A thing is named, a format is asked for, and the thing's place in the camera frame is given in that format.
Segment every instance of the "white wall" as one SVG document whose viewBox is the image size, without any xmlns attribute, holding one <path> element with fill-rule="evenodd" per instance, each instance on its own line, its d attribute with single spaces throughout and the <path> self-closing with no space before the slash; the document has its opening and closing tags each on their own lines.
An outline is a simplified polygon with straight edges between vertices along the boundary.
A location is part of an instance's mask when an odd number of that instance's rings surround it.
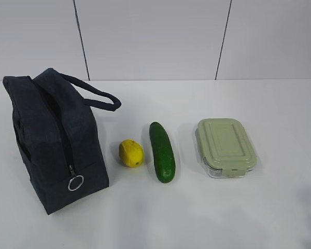
<svg viewBox="0 0 311 249">
<path fill-rule="evenodd" d="M 230 0 L 78 0 L 91 79 L 214 79 Z"/>
<path fill-rule="evenodd" d="M 76 0 L 91 79 L 214 79 L 230 0 Z M 73 0 L 0 0 L 0 80 L 87 79 Z M 232 0 L 218 79 L 311 78 L 311 0 Z"/>
<path fill-rule="evenodd" d="M 87 79 L 72 0 L 0 0 L 0 80 L 48 67 Z"/>
<path fill-rule="evenodd" d="M 218 79 L 311 78 L 311 0 L 233 0 Z"/>
</svg>

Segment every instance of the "bag handle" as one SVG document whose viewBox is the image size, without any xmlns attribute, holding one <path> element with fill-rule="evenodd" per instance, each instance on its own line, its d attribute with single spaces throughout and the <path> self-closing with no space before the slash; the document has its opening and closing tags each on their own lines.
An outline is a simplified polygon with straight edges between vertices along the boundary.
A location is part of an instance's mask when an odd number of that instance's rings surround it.
<svg viewBox="0 0 311 249">
<path fill-rule="evenodd" d="M 90 99 L 84 99 L 84 103 L 85 105 L 89 105 L 89 106 L 93 106 L 99 109 L 103 109 L 103 110 L 110 110 L 112 112 L 114 112 L 116 109 L 118 109 L 121 106 L 121 102 L 119 101 L 118 98 L 116 98 L 115 96 L 107 93 L 107 92 L 102 92 L 99 91 L 98 89 L 94 88 L 93 86 L 87 84 L 86 82 L 77 79 L 73 76 L 69 76 L 69 75 L 65 75 L 65 74 L 60 74 L 65 80 L 68 80 L 71 84 L 83 88 L 89 92 L 92 92 L 94 94 L 97 94 L 99 96 L 103 96 L 106 98 L 109 98 L 110 100 L 113 101 L 113 104 L 110 103 L 105 103 L 99 100 L 90 100 Z"/>
</svg>

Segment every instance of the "metal ring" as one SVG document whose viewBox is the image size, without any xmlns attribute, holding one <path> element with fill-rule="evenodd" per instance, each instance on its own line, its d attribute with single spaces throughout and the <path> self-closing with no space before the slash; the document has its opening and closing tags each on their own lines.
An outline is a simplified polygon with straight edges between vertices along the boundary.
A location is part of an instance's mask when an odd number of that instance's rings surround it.
<svg viewBox="0 0 311 249">
<path fill-rule="evenodd" d="M 78 184 L 78 186 L 77 186 L 76 188 L 71 189 L 71 188 L 70 188 L 71 183 L 73 182 L 73 180 L 77 179 L 78 177 L 82 178 L 82 182 L 81 182 L 80 184 Z M 69 190 L 69 191 L 75 191 L 75 190 L 79 189 L 80 186 L 82 186 L 83 182 L 84 182 L 84 176 L 82 176 L 82 175 L 74 176 L 74 177 L 73 177 L 72 179 L 70 179 L 70 181 L 69 181 L 68 190 Z"/>
</svg>

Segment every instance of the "green lid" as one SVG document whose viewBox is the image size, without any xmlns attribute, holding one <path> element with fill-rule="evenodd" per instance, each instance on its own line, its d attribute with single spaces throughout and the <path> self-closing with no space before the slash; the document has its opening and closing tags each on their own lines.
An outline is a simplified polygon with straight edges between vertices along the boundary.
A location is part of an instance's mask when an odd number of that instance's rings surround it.
<svg viewBox="0 0 311 249">
<path fill-rule="evenodd" d="M 196 133 L 204 162 L 221 177 L 240 177 L 257 163 L 257 156 L 240 122 L 211 118 L 199 122 Z"/>
</svg>

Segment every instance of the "zipper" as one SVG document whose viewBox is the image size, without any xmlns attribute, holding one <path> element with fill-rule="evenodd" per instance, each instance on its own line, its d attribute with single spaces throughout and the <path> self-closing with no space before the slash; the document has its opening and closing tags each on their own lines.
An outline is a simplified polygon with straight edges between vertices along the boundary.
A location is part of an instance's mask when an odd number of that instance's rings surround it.
<svg viewBox="0 0 311 249">
<path fill-rule="evenodd" d="M 29 80 L 34 84 L 34 86 L 37 88 L 41 98 L 46 104 L 47 109 L 49 112 L 52 114 L 53 118 L 55 119 L 56 125 L 58 126 L 59 129 L 59 134 L 62 142 L 62 147 L 63 147 L 63 153 L 66 161 L 66 166 L 68 169 L 68 172 L 70 176 L 73 178 L 76 178 L 76 173 L 75 173 L 75 167 L 74 167 L 74 156 L 73 156 L 73 148 L 72 145 L 69 141 L 68 135 L 62 125 L 61 122 L 61 110 L 60 106 L 55 100 L 55 98 L 50 95 L 45 89 L 40 87 L 36 82 L 34 82 L 30 77 Z"/>
</svg>

